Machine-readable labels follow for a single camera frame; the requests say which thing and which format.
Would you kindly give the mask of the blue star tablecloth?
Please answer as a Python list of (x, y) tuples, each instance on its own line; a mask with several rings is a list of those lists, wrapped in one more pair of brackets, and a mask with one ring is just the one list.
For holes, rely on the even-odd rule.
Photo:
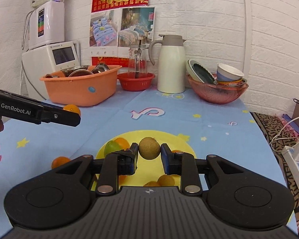
[(276, 157), (244, 103), (214, 105), (192, 90), (168, 95), (154, 88), (117, 92), (97, 106), (81, 109), (77, 127), (9, 120), (0, 132), (0, 237), (11, 224), (4, 197), (15, 185), (42, 174), (60, 156), (96, 155), (123, 133), (154, 130), (172, 135), (168, 146), (186, 142), (198, 158), (219, 155), (280, 183), (284, 176)]

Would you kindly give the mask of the white water purifier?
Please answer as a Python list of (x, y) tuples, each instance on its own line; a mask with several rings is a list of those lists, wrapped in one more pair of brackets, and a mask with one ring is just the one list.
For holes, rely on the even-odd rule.
[(30, 16), (29, 49), (65, 41), (65, 6), (49, 1)]

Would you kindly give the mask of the white countertop appliance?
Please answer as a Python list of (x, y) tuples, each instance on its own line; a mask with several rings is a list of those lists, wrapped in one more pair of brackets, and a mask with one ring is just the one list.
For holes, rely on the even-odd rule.
[(80, 42), (77, 40), (49, 44), (23, 53), (22, 67), (29, 97), (40, 101), (48, 99), (45, 84), (40, 78), (80, 64)]

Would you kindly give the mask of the small orange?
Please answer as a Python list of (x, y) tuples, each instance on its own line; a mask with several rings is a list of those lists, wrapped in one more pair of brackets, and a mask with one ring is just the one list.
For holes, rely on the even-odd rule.
[(81, 116), (81, 111), (80, 111), (79, 107), (76, 105), (73, 105), (73, 104), (65, 105), (62, 109), (69, 111), (69, 112), (76, 113), (79, 116)]

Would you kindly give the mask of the orange plastic basket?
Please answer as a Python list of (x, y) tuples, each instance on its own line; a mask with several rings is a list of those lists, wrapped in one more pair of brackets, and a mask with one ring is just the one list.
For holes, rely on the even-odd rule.
[(83, 75), (65, 77), (61, 71), (51, 73), (50, 78), (41, 77), (51, 102), (62, 105), (90, 107), (98, 105), (115, 94), (117, 75), (121, 65), (109, 65), (109, 70)]

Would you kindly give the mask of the mandarin orange left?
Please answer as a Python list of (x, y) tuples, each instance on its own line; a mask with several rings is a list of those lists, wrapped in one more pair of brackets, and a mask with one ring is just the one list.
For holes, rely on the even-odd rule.
[(70, 158), (68, 158), (68, 157), (57, 157), (52, 161), (51, 169), (58, 168), (68, 162), (70, 162)]

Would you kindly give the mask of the clear glass jar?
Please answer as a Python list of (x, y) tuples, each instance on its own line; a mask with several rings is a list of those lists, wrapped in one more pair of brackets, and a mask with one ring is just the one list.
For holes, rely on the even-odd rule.
[(146, 76), (146, 46), (139, 40), (137, 45), (132, 45), (129, 49), (128, 77), (138, 79)]

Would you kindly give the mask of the red plastic colander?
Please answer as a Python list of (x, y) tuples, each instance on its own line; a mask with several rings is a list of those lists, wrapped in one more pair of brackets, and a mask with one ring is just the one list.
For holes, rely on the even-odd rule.
[(153, 73), (147, 73), (140, 74), (138, 78), (135, 78), (134, 72), (126, 72), (118, 74), (117, 79), (119, 80), (123, 90), (138, 92), (148, 89), (154, 77), (155, 75)]

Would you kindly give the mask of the white thermos jug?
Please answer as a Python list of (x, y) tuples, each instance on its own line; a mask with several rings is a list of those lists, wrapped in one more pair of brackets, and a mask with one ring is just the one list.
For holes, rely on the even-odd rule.
[(186, 52), (180, 35), (159, 35), (161, 40), (154, 40), (149, 45), (149, 59), (152, 65), (154, 45), (161, 44), (158, 58), (157, 89), (162, 93), (175, 94), (185, 90)]

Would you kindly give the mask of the mandarin orange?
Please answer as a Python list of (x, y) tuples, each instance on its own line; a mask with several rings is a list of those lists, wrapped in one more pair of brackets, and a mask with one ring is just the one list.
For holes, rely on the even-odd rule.
[(158, 178), (157, 183), (161, 187), (170, 187), (170, 186), (175, 186), (175, 179), (171, 175), (162, 175)]
[(57, 157), (52, 161), (51, 169), (58, 168), (68, 162), (70, 162), (70, 158), (68, 158), (68, 157)]

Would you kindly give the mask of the brown kiwi fruit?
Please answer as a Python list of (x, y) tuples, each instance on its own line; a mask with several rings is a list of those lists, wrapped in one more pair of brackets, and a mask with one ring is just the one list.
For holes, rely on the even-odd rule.
[(151, 137), (145, 137), (139, 142), (139, 153), (146, 160), (154, 160), (160, 154), (160, 144)]

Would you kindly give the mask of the orange with stem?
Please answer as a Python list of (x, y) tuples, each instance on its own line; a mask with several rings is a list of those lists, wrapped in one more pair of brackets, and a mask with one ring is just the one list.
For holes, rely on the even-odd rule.
[(130, 143), (122, 137), (114, 139), (114, 142), (116, 142), (121, 147), (121, 149), (126, 150), (130, 148)]

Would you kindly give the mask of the pink glass bowl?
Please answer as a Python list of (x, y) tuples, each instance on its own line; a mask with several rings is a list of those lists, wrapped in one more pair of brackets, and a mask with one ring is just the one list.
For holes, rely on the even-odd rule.
[(249, 87), (248, 83), (244, 83), (240, 86), (222, 86), (202, 83), (194, 80), (190, 75), (187, 75), (187, 80), (191, 88), (201, 99), (219, 105), (229, 104), (237, 100)]

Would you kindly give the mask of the white green dish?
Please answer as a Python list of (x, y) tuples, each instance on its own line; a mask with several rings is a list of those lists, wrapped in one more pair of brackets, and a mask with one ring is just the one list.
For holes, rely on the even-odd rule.
[(195, 81), (207, 84), (214, 84), (215, 78), (213, 75), (205, 69), (199, 62), (189, 59), (187, 61), (186, 69), (188, 74), (194, 79)]

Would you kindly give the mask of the yellow plastic plate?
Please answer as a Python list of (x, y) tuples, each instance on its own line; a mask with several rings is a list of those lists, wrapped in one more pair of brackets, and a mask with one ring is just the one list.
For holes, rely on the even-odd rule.
[[(171, 151), (183, 151), (195, 155), (194, 150), (189, 145), (189, 135), (184, 135), (181, 133), (173, 135), (171, 133), (155, 130), (129, 131), (116, 136), (102, 137), (100, 141), (92, 141), (92, 148), (95, 150), (95, 157), (100, 159), (104, 157), (104, 148), (109, 140), (123, 138), (129, 144), (132, 144), (134, 142), (140, 142), (141, 139), (145, 137), (153, 137), (159, 144), (168, 144)], [(120, 177), (119, 186), (142, 187), (148, 182), (157, 182), (157, 180), (164, 174), (161, 157), (157, 157), (154, 160), (145, 160), (142, 157), (138, 157), (137, 170), (135, 174), (128, 175), (124, 178)]]

